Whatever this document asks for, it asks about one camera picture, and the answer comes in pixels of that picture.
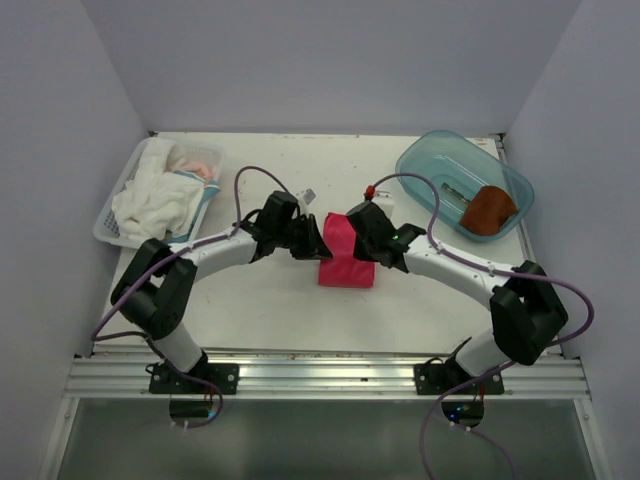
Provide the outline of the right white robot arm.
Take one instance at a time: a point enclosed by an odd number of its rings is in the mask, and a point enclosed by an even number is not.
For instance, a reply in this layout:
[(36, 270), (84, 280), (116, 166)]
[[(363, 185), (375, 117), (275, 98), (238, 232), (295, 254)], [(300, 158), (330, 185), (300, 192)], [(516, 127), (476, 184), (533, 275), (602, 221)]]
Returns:
[(481, 375), (506, 362), (534, 364), (568, 321), (554, 287), (538, 279), (546, 274), (534, 262), (511, 267), (454, 250), (463, 258), (458, 262), (424, 229), (396, 228), (372, 201), (352, 208), (346, 218), (356, 234), (356, 258), (430, 278), (489, 311), (491, 328), (463, 341), (446, 360), (445, 379), (454, 391), (470, 391)]

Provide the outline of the pink towel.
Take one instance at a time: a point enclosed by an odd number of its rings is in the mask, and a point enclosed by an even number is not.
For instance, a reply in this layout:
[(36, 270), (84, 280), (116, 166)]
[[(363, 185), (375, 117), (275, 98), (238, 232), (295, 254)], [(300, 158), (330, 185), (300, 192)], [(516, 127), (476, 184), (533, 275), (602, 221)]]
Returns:
[(321, 261), (318, 284), (333, 288), (372, 288), (375, 265), (354, 257), (357, 237), (347, 217), (329, 213), (324, 221), (322, 236), (332, 258)]

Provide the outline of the brown towel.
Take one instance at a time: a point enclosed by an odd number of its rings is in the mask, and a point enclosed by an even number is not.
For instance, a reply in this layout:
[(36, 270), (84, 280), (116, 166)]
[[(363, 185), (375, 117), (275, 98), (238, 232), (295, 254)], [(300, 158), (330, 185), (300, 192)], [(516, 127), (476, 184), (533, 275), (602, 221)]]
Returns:
[(484, 186), (469, 203), (459, 224), (475, 235), (492, 236), (517, 213), (515, 203), (504, 190)]

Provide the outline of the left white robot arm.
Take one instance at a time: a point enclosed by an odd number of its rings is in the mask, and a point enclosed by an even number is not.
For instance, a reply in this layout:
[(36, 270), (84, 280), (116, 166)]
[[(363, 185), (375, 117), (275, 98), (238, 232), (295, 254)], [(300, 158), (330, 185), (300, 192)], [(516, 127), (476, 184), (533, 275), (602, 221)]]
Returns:
[(212, 374), (206, 354), (183, 324), (192, 287), (227, 268), (255, 263), (278, 248), (296, 260), (332, 257), (315, 216), (284, 191), (270, 194), (262, 208), (217, 236), (174, 247), (156, 239), (145, 241), (116, 284), (111, 304), (173, 369), (175, 384), (185, 392), (197, 392)]

